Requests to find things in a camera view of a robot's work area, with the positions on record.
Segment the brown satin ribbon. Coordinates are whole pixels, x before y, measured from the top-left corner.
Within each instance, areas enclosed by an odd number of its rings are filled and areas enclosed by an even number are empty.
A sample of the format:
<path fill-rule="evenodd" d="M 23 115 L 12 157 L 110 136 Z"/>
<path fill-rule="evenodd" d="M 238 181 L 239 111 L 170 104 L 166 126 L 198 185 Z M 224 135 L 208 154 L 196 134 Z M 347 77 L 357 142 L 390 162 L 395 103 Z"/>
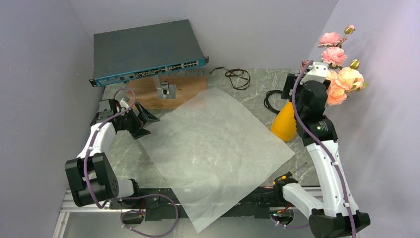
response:
<path fill-rule="evenodd" d="M 245 69 L 241 69 L 241 68 L 227 69 L 225 67 L 216 67 L 212 69 L 209 72 L 209 74 L 212 74 L 213 72 L 217 70 L 224 70 L 224 76 L 229 79 L 232 88 L 235 90 L 243 91 L 243 90 L 248 89 L 251 85 L 251 75 Z M 233 78 L 237 78 L 238 80 L 239 79 L 244 80 L 244 83 L 242 85 L 234 85 Z"/>

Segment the white wrapping paper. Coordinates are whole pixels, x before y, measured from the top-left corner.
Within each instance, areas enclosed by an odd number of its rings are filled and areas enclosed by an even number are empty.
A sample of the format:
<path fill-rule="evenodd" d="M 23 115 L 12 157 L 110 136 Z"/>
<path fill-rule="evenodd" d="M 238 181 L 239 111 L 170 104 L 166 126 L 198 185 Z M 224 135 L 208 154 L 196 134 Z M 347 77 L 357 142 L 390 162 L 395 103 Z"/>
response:
<path fill-rule="evenodd" d="M 200 92 L 148 130 L 140 143 L 197 232 L 294 156 L 240 102 L 216 88 Z"/>

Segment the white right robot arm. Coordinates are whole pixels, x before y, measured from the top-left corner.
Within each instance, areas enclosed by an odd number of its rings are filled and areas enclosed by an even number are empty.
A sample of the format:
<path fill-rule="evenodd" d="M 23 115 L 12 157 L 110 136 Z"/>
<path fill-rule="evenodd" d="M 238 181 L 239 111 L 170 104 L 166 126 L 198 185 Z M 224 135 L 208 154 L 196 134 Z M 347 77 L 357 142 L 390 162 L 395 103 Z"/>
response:
<path fill-rule="evenodd" d="M 304 81 L 288 74 L 281 92 L 286 105 L 277 114 L 271 132 L 283 141 L 298 135 L 316 169 L 322 200 L 302 188 L 288 172 L 273 181 L 273 200 L 279 206 L 294 205 L 308 219 L 316 238 L 356 237 L 370 225 L 370 217 L 354 201 L 340 162 L 338 137 L 324 115 L 329 80 Z"/>

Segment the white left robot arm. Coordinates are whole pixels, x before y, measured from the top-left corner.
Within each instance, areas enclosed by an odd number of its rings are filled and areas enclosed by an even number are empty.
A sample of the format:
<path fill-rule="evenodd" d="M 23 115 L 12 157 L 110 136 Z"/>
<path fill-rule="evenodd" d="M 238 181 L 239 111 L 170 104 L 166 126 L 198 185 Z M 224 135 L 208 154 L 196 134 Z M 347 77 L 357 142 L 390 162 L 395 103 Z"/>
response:
<path fill-rule="evenodd" d="M 113 138 L 119 131 L 127 131 L 133 139 L 149 135 L 145 124 L 159 118 L 139 102 L 107 99 L 99 101 L 99 109 L 90 124 L 90 135 L 83 150 L 75 159 L 65 163 L 65 173 L 76 206 L 97 205 L 122 198 L 129 208 L 142 202 L 142 194 L 134 179 L 120 180 L 106 156 Z"/>

